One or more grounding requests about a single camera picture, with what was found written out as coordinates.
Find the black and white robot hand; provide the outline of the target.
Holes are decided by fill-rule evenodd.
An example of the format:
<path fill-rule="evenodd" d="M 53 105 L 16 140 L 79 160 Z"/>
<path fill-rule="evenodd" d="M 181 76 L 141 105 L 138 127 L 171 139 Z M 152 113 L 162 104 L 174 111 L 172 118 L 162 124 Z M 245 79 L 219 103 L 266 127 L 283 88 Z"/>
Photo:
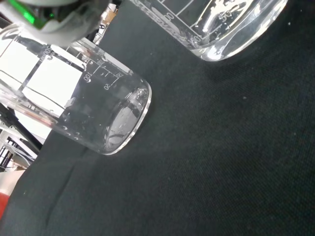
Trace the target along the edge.
<path fill-rule="evenodd" d="M 47 44 L 68 46 L 90 34 L 113 0 L 2 0 L 0 12 Z"/>

